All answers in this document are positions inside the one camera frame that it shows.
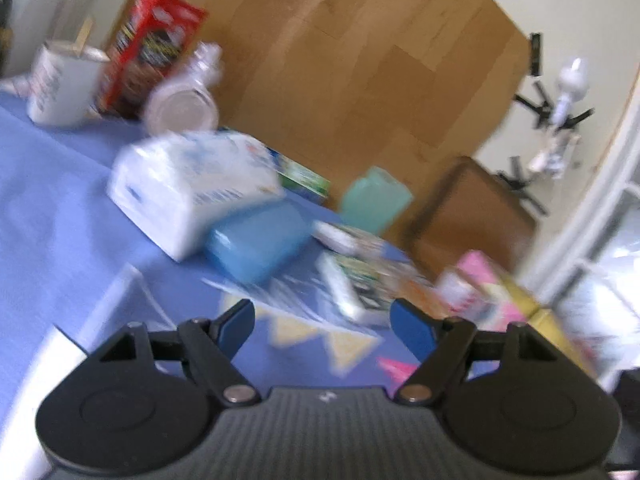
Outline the green pocket tissue pack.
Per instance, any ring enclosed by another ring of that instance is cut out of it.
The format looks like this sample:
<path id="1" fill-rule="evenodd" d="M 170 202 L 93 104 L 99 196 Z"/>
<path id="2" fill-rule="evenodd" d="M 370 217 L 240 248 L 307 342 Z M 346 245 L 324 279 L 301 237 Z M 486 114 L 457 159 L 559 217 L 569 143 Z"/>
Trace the green pocket tissue pack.
<path id="1" fill-rule="evenodd" d="M 393 284 L 379 266 L 336 252 L 324 252 L 317 269 L 343 318 L 361 326 L 390 325 Z"/>

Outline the blue plastic case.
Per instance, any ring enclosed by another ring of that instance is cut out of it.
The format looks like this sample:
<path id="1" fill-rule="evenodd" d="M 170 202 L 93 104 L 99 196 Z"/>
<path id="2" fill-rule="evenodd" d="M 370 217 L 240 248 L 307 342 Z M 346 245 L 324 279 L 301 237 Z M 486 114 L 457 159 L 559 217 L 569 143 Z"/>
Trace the blue plastic case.
<path id="1" fill-rule="evenodd" d="M 312 221 L 288 200 L 238 210 L 215 223 L 207 258 L 229 278 L 255 285 L 291 261 L 309 242 Z"/>

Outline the pink tin box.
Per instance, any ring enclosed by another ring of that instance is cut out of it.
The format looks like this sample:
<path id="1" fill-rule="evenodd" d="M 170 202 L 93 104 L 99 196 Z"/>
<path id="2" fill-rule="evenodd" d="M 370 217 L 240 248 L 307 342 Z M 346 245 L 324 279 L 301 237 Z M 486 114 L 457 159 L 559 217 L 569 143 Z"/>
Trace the pink tin box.
<path id="1" fill-rule="evenodd" d="M 538 330 L 589 376 L 596 372 L 579 347 L 566 336 L 552 310 L 538 304 L 514 278 L 482 252 L 466 252 L 439 274 L 436 292 L 453 315 L 481 330 L 503 332 L 509 324 L 525 322 Z"/>

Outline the blue patterned tablecloth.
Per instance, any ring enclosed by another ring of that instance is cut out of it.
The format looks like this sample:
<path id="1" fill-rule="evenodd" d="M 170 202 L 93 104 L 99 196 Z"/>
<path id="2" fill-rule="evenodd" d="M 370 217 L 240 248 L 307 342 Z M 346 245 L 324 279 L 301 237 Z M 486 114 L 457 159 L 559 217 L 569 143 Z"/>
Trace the blue patterned tablecloth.
<path id="1" fill-rule="evenodd" d="M 35 433 L 41 400 L 85 353 L 130 321 L 168 330 L 221 311 L 232 286 L 200 257 L 175 263 L 107 197 L 118 151 L 140 136 L 126 122 L 47 131 L 14 96 L 1 100 L 1 474 L 61 478 Z M 383 400 L 384 353 L 400 353 L 390 333 L 345 332 L 364 344 L 340 365 L 330 347 L 335 326 L 316 326 L 288 348 L 273 335 L 284 321 L 310 324 L 326 306 L 308 244 L 256 294 L 259 313 L 236 362 L 268 393 L 269 439 L 243 422 L 231 443 L 208 437 L 195 454 L 164 471 L 167 479 L 491 479 L 432 420 L 381 426 L 370 414 Z M 363 414 L 357 438 L 352 416 Z"/>

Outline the white tissue pack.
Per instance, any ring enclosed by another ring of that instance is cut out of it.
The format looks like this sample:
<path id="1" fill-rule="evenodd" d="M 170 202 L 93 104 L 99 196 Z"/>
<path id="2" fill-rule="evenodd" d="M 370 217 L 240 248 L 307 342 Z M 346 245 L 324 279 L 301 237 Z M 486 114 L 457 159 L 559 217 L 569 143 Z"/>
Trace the white tissue pack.
<path id="1" fill-rule="evenodd" d="M 268 148 L 236 131 L 166 133 L 117 155 L 107 195 L 175 262 L 199 252 L 233 211 L 280 200 Z"/>

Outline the white red can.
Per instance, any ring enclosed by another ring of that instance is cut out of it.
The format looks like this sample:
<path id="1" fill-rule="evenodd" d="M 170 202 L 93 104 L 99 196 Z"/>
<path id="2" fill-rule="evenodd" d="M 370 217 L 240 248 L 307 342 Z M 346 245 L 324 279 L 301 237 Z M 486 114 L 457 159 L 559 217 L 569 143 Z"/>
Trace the white red can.
<path id="1" fill-rule="evenodd" d="M 381 259 L 385 254 L 382 238 L 351 226 L 316 220 L 312 224 L 312 236 L 331 252 L 346 257 Z"/>

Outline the teal plastic cup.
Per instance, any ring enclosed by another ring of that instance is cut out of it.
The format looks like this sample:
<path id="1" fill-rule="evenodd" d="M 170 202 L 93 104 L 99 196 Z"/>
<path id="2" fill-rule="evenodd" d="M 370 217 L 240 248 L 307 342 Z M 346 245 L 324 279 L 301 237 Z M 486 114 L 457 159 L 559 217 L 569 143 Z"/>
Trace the teal plastic cup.
<path id="1" fill-rule="evenodd" d="M 380 167 L 370 167 L 343 195 L 340 217 L 348 226 L 381 235 L 412 201 L 402 182 Z"/>

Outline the white power strip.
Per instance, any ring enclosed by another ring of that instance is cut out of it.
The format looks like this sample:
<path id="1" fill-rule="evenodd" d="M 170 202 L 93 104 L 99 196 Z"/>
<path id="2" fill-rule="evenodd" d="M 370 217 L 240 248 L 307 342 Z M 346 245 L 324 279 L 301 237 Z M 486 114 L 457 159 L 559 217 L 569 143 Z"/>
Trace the white power strip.
<path id="1" fill-rule="evenodd" d="M 528 163 L 531 177 L 562 179 L 572 160 L 580 135 L 572 130 L 554 130 L 544 140 L 544 147 Z"/>

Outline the green toothpaste box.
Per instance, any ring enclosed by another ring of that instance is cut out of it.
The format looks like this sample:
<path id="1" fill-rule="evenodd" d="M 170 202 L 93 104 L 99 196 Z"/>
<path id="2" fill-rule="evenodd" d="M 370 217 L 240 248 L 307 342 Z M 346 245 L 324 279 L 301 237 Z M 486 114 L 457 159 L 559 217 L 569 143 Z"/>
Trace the green toothpaste box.
<path id="1" fill-rule="evenodd" d="M 272 148 L 268 151 L 280 176 L 281 185 L 305 200 L 318 205 L 329 197 L 330 181 L 309 168 L 294 162 Z"/>

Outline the plastic wrapped round container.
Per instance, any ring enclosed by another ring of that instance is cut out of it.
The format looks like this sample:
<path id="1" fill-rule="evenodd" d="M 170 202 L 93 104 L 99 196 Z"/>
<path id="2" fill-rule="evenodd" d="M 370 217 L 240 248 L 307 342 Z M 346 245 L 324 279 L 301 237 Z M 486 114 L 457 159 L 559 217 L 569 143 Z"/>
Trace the plastic wrapped round container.
<path id="1" fill-rule="evenodd" d="M 222 49 L 200 42 L 190 58 L 151 92 L 143 110 L 149 136 L 214 131 L 219 110 L 209 88 L 222 77 Z"/>

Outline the white mug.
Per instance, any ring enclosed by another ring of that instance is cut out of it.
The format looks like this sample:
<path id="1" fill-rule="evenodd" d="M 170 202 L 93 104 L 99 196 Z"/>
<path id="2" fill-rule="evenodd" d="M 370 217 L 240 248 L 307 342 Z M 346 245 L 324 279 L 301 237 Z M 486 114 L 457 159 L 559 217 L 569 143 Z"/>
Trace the white mug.
<path id="1" fill-rule="evenodd" d="M 47 40 L 30 73 L 27 116 L 36 125 L 67 128 L 86 118 L 110 59 L 94 47 L 78 53 L 71 42 Z"/>

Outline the white light bulb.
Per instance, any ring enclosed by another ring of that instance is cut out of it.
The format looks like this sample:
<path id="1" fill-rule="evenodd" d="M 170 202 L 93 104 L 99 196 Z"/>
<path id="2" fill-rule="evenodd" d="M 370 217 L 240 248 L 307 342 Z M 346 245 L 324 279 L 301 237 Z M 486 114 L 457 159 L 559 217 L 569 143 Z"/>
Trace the white light bulb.
<path id="1" fill-rule="evenodd" d="M 585 58 L 571 58 L 556 77 L 559 95 L 549 118 L 552 128 L 564 125 L 575 103 L 581 101 L 589 89 L 588 65 Z"/>

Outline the red cereal box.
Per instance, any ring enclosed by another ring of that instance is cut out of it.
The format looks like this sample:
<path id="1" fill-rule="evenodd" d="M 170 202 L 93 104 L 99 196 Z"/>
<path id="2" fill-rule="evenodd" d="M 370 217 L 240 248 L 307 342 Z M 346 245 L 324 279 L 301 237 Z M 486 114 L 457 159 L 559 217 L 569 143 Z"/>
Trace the red cereal box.
<path id="1" fill-rule="evenodd" d="M 107 50 L 110 64 L 96 95 L 98 111 L 137 118 L 207 15 L 206 10 L 184 0 L 134 0 Z"/>

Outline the wood pattern wall sheet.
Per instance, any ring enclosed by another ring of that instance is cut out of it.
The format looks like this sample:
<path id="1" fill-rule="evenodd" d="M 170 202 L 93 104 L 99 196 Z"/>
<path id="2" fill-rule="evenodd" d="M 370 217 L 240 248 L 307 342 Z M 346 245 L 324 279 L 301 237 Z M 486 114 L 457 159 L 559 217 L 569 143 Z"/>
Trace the wood pattern wall sheet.
<path id="1" fill-rule="evenodd" d="M 529 42 L 495 0 L 186 0 L 221 46 L 224 126 L 330 183 L 337 202 L 380 167 L 414 216 L 508 112 Z"/>

